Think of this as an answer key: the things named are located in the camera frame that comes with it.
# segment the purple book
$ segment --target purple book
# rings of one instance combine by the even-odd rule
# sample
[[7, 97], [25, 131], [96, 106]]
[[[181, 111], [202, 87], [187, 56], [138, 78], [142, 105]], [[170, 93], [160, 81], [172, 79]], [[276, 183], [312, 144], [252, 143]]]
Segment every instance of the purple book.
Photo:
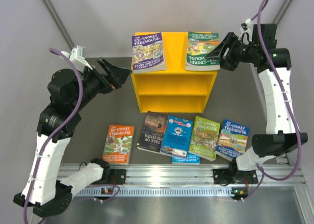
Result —
[[132, 36], [134, 73], [166, 70], [161, 33]]

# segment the yellow bookshelf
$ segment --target yellow bookshelf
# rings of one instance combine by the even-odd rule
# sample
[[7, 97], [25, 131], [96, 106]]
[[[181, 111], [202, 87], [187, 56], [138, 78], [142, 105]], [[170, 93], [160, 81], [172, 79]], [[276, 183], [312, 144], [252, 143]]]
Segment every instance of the yellow bookshelf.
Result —
[[162, 40], [167, 69], [131, 75], [140, 112], [203, 113], [217, 71], [185, 70], [187, 32], [162, 32]]

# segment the green book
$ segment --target green book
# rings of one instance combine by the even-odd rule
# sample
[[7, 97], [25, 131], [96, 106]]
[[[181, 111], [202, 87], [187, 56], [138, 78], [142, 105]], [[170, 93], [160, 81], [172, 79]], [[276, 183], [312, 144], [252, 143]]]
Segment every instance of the green book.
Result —
[[220, 69], [218, 60], [205, 56], [219, 45], [217, 33], [189, 32], [186, 50], [185, 69], [187, 71], [214, 71]]
[[219, 123], [196, 116], [188, 152], [214, 161], [219, 128]]

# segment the book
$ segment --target book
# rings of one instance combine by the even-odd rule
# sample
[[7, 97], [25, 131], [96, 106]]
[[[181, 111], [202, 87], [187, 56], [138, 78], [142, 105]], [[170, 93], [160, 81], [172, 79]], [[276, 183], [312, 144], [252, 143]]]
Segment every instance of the book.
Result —
[[219, 128], [219, 123], [196, 116], [188, 152], [214, 161]]
[[168, 116], [148, 112], [145, 118], [138, 149], [160, 153], [161, 142], [165, 133]]
[[133, 72], [166, 70], [161, 33], [132, 36]]
[[102, 159], [110, 164], [128, 165], [133, 133], [133, 126], [111, 124]]
[[218, 60], [206, 59], [205, 56], [219, 44], [218, 33], [190, 32], [187, 35], [185, 69], [187, 71], [214, 71], [220, 69]]
[[160, 153], [172, 157], [186, 158], [192, 129], [193, 121], [169, 116]]
[[184, 158], [176, 158], [172, 157], [173, 164], [191, 164], [191, 165], [199, 165], [200, 157], [194, 154], [187, 153], [186, 159]]
[[245, 152], [249, 132], [246, 126], [224, 120], [215, 153], [229, 161], [237, 158]]

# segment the blue book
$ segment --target blue book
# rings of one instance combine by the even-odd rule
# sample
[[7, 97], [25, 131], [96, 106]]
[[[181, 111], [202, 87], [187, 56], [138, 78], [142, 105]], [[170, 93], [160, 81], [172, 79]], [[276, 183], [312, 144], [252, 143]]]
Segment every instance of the blue book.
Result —
[[160, 153], [186, 158], [193, 130], [193, 121], [169, 116]]
[[172, 157], [173, 164], [191, 164], [191, 165], [199, 165], [200, 157], [194, 154], [187, 153], [186, 159]]
[[224, 120], [221, 125], [215, 153], [229, 161], [245, 152], [250, 129], [246, 126]]

